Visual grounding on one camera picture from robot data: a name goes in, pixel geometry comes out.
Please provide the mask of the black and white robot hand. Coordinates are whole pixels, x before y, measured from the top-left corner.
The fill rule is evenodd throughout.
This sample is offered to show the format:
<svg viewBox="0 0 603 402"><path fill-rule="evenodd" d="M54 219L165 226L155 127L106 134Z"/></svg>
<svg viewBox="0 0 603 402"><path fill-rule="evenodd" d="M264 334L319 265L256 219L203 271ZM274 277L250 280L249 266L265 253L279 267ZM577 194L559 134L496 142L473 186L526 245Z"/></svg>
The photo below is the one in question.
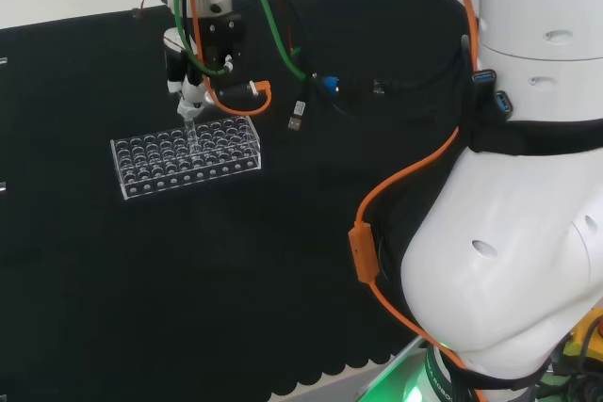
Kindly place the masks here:
<svg viewBox="0 0 603 402"><path fill-rule="evenodd" d="M181 17L163 35L167 86L179 97L177 112L194 121L209 109L250 108L254 83L241 64L245 26L238 14L214 18Z"/></svg>

